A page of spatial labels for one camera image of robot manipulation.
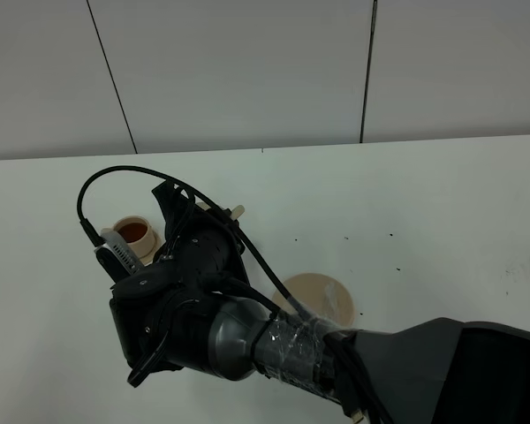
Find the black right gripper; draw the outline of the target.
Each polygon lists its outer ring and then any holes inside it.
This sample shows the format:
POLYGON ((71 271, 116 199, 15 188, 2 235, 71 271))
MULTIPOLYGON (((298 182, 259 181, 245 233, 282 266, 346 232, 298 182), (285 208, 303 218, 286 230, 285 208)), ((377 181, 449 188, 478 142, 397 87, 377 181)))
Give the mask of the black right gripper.
POLYGON ((243 248, 215 211, 197 207, 193 194, 163 182, 152 190, 163 213, 165 241, 151 266, 151 290, 194 287, 234 278, 249 286, 243 248))

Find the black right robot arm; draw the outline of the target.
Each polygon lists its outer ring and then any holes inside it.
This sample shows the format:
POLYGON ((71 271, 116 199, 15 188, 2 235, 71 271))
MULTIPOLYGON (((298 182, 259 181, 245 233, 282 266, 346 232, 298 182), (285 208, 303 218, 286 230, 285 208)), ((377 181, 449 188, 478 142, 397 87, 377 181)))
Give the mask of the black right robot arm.
POLYGON ((231 223, 171 183, 153 194, 167 242, 110 300, 132 386, 182 368, 260 373, 353 420, 530 423, 530 332, 438 318, 381 333, 285 312, 249 284, 231 223))

